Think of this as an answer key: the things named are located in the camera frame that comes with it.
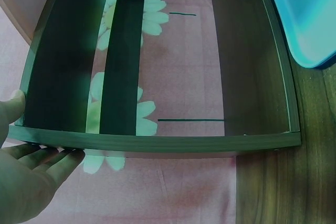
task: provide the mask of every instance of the pink fabric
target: pink fabric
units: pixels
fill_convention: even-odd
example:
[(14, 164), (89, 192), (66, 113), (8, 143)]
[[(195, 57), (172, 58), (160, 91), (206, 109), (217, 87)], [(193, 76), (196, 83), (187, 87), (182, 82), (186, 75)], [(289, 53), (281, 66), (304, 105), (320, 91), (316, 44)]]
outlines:
[[(211, 0), (165, 1), (168, 5), (164, 12), (188, 12), (197, 16), (170, 15), (170, 21), (162, 25), (163, 33), (160, 36), (144, 36), (139, 83), (146, 87), (144, 100), (155, 101), (158, 108), (150, 119), (156, 121), (164, 116), (204, 116), (205, 112), (207, 118), (220, 118), (223, 112), (218, 112), (217, 108), (223, 105), (219, 99), (221, 93), (215, 90), (220, 82), (219, 64), (215, 57), (218, 55), (216, 34), (210, 30), (214, 28), (214, 20), (210, 16)], [(0, 26), (0, 98), (7, 99), (19, 87), (28, 46), (2, 10)], [(183, 39), (183, 35), (174, 31), (180, 26), (184, 27), (185, 33), (193, 33), (196, 38)], [(155, 79), (153, 75), (156, 74), (160, 74), (158, 81), (151, 80)], [(179, 109), (181, 104), (174, 104), (172, 100), (170, 104), (165, 104), (166, 96), (157, 95), (158, 92), (172, 92), (174, 86), (169, 85), (172, 78), (175, 83), (189, 81), (174, 93), (178, 95), (183, 91), (182, 99), (188, 97), (187, 106), (182, 109)], [(164, 80), (166, 85), (163, 90), (158, 90)], [(193, 100), (193, 90), (203, 92), (201, 109), (195, 111), (195, 106), (199, 104)], [(158, 134), (224, 134), (223, 124), (202, 124), (201, 127), (194, 123), (188, 123), (188, 126), (159, 124)], [(95, 174), (90, 175), (79, 166), (57, 191), (51, 204), (27, 223), (234, 224), (235, 209), (234, 158), (128, 158), (125, 168), (118, 172), (103, 163)]]
[[(144, 33), (139, 86), (158, 119), (223, 119), (212, 0), (163, 0), (162, 33)], [(190, 15), (170, 14), (178, 12)], [(224, 122), (158, 122), (157, 136), (223, 136)]]

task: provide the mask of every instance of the finger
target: finger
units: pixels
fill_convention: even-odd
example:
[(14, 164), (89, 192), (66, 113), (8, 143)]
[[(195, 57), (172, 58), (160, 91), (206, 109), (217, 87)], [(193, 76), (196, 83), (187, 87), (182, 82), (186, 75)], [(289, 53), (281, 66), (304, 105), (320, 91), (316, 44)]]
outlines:
[(39, 149), (41, 149), (40, 146), (31, 144), (21, 144), (17, 146), (2, 148), (3, 151), (7, 152), (10, 156), (16, 159), (38, 151)]
[(29, 155), (23, 156), (18, 161), (27, 166), (29, 169), (34, 169), (45, 161), (50, 160), (58, 153), (56, 148), (43, 148)]
[(76, 150), (66, 155), (51, 168), (47, 169), (46, 173), (53, 178), (56, 183), (56, 188), (61, 186), (80, 162), (82, 162), (84, 157), (85, 153), (83, 151)]
[(44, 164), (41, 164), (37, 166), (34, 170), (39, 170), (42, 172), (45, 172), (47, 169), (51, 168), (53, 165), (55, 165), (57, 162), (61, 161), (66, 155), (71, 153), (69, 150), (64, 150), (60, 153), (58, 153), (53, 159), (51, 159), (48, 162), (45, 162)]
[(21, 90), (13, 92), (9, 101), (1, 102), (8, 124), (15, 122), (23, 114), (26, 105), (25, 94)]

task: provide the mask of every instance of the fingernail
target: fingernail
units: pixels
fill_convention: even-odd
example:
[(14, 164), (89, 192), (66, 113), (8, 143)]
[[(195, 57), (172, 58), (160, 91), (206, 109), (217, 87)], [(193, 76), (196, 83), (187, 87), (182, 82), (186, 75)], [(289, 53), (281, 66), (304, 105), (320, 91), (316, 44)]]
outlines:
[(19, 98), (22, 95), (22, 91), (20, 89), (14, 90), (13, 93), (10, 95), (10, 99)]

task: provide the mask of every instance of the wooden slat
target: wooden slat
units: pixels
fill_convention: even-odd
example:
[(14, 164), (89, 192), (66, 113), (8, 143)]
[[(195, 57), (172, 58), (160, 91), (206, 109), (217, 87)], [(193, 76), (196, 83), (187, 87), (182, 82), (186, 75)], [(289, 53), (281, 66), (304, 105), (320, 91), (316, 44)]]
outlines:
[(158, 137), (90, 134), (10, 126), (8, 137), (48, 146), (141, 153), (220, 153), (300, 145), (300, 133), (250, 136)]
[(117, 0), (106, 58), (100, 133), (135, 135), (144, 0)]
[(36, 34), (22, 79), (27, 95), (24, 126), (85, 132), (104, 3), (105, 0), (53, 2), (42, 34)]

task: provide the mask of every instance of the dark wood panel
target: dark wood panel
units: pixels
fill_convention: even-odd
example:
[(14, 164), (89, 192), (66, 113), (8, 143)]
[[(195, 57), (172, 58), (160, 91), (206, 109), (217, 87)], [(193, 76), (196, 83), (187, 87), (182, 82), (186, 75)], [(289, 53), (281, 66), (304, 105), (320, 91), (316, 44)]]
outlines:
[[(279, 54), (263, 0), (213, 0), (225, 134), (290, 130)], [(292, 82), (291, 73), (287, 77)]]
[[(268, 20), (270, 22), (270, 26), (272, 29), (272, 35), (275, 41), (275, 43), (272, 44), (273, 48), (271, 51), (278, 52), (278, 59), (276, 59), (276, 57), (265, 57), (267, 55), (273, 55), (273, 56), (275, 55), (275, 54), (269, 54), (269, 52), (271, 51), (268, 50), (267, 48), (265, 48), (266, 54), (264, 54), (264, 57), (261, 57), (261, 59), (265, 60), (265, 62), (269, 60), (273, 61), (273, 62), (270, 62), (271, 65), (266, 66), (266, 69), (271, 69), (271, 66), (276, 65), (276, 63), (279, 61), (281, 65), (281, 69), (273, 68), (272, 71), (275, 71), (275, 72), (272, 72), (270, 74), (272, 76), (279, 76), (280, 71), (281, 71), (282, 78), (283, 78), (282, 82), (280, 81), (279, 78), (277, 80), (273, 78), (274, 81), (268, 87), (270, 87), (271, 89), (273, 89), (274, 87), (281, 87), (282, 85), (284, 85), (285, 87), (285, 97), (282, 92), (279, 92), (280, 89), (278, 88), (278, 98), (275, 100), (277, 103), (275, 104), (276, 106), (272, 107), (273, 109), (274, 108), (277, 108), (277, 109), (273, 111), (265, 110), (265, 113), (268, 112), (268, 114), (278, 114), (279, 103), (286, 101), (287, 102), (286, 106), (288, 109), (289, 130), (299, 131), (300, 126), (299, 126), (299, 114), (298, 114), (298, 105), (297, 105), (297, 99), (296, 99), (296, 91), (294, 88), (293, 76), (292, 76), (291, 66), (289, 62), (289, 54), (288, 54), (287, 47), (286, 47), (286, 39), (282, 31), (282, 27), (280, 26), (280, 23), (279, 23), (280, 17), (278, 15), (278, 12), (276, 10), (273, 0), (262, 0), (262, 1), (264, 4), (265, 11), (268, 16)], [(269, 102), (265, 104), (268, 104), (268, 106), (272, 104), (272, 99), (269, 100)], [(276, 125), (276, 124), (284, 125), (285, 123), (286, 122), (284, 121), (282, 123), (272, 122), (271, 124), (269, 124), (269, 126), (271, 128), (272, 125)]]
[(24, 125), (85, 132), (93, 58), (105, 0), (48, 0), (26, 63)]
[(144, 0), (117, 0), (107, 51), (100, 133), (135, 135)]
[(13, 125), (10, 126), (8, 137), (48, 146), (135, 153), (210, 154), (273, 150), (300, 144), (299, 132), (253, 136), (159, 137), (52, 131)]

